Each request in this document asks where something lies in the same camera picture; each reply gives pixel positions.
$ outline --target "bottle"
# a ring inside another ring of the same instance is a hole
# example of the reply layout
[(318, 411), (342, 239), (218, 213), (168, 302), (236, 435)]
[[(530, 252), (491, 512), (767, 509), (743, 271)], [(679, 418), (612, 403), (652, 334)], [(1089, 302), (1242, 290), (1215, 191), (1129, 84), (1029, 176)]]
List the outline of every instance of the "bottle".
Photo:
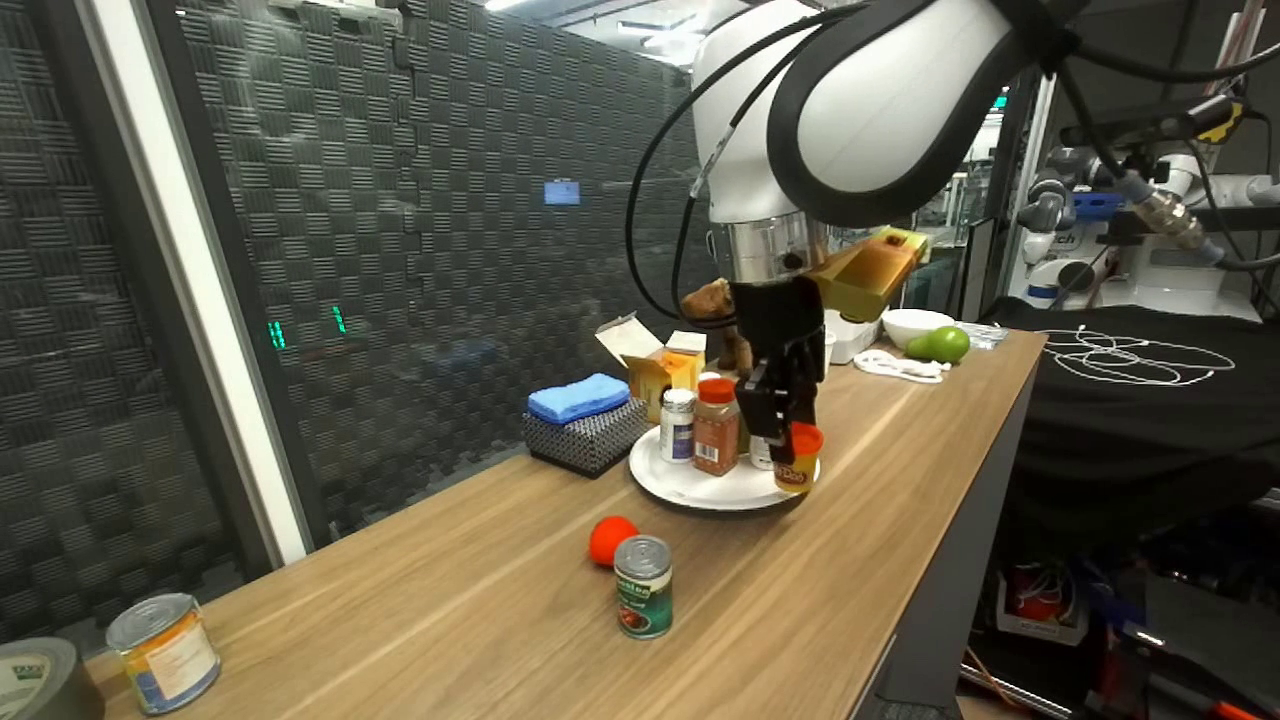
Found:
[(825, 431), (815, 425), (792, 425), (792, 466), (779, 466), (770, 471), (776, 489), (803, 497), (813, 489), (821, 453), (825, 453)]
[(699, 381), (694, 411), (690, 411), (690, 466), (709, 476), (730, 471), (737, 442), (741, 442), (737, 386), (726, 377)]
[(668, 387), (658, 411), (664, 462), (690, 462), (690, 387)]

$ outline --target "white plate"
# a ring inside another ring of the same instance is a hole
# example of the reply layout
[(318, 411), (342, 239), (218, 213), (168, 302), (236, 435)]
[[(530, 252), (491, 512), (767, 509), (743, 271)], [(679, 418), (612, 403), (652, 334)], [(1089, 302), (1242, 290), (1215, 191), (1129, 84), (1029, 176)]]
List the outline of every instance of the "white plate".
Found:
[(649, 429), (633, 444), (627, 467), (642, 493), (703, 512), (757, 512), (800, 501), (797, 493), (776, 489), (770, 467), (752, 467), (743, 462), (723, 476), (709, 476), (690, 462), (668, 466), (658, 458), (658, 429)]

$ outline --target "blue sponge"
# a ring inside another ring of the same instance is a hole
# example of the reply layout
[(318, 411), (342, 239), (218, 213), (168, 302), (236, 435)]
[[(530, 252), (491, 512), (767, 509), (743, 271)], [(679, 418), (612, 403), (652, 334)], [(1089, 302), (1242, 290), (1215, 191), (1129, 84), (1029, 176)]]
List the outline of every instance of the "blue sponge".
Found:
[(597, 372), (597, 377), (563, 386), (563, 387), (530, 392), (527, 411), (546, 425), (574, 425), (585, 418), (598, 418), (598, 411), (621, 407), (627, 398), (633, 392), (623, 381)]

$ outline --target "red cap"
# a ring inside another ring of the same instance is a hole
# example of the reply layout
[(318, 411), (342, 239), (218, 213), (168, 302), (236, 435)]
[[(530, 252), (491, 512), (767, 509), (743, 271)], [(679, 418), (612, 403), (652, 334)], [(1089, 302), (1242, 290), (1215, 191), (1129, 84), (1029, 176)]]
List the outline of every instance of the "red cap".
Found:
[(825, 431), (815, 425), (792, 425), (792, 453), (815, 458), (825, 450)]
[(730, 377), (709, 377), (694, 386), (694, 402), (703, 403), (730, 403), (737, 381)]

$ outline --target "jar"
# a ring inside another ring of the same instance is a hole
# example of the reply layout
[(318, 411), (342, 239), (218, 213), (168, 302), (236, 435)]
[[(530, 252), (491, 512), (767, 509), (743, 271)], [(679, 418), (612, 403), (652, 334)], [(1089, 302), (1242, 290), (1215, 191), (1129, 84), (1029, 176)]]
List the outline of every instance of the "jar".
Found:
[(124, 655), (124, 676), (143, 718), (196, 703), (224, 668), (196, 607), (196, 598), (164, 594), (107, 623), (107, 648)]
[(668, 387), (658, 411), (664, 462), (690, 462), (690, 387)]
[(737, 381), (709, 377), (694, 386), (690, 466), (709, 476), (723, 476), (737, 466), (737, 444), (741, 444)]
[(825, 453), (825, 431), (815, 425), (792, 425), (792, 466), (779, 466), (770, 471), (776, 489), (797, 497), (807, 493), (821, 453)]

